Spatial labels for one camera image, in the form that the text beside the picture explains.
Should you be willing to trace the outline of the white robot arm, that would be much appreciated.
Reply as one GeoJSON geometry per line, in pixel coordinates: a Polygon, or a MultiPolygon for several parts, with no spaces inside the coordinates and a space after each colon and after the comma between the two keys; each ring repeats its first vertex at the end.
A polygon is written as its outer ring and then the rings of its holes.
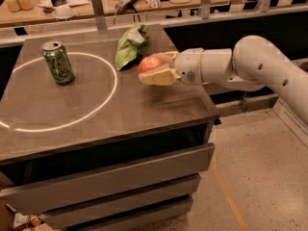
{"type": "Polygon", "coordinates": [[[148,86],[215,83],[230,90],[268,87],[308,123],[308,73],[290,61],[274,44],[259,36],[241,38],[234,48],[187,49],[145,57],[138,66],[148,86]]]}

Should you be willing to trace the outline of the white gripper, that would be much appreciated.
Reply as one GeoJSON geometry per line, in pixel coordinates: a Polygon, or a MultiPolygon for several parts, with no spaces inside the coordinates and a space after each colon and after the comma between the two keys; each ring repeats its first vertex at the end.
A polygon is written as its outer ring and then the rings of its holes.
{"type": "Polygon", "coordinates": [[[180,76],[187,85],[204,83],[224,84],[232,73],[232,50],[202,48],[188,49],[181,53],[168,51],[153,54],[160,67],[139,75],[140,81],[148,86],[171,86],[180,76]]]}

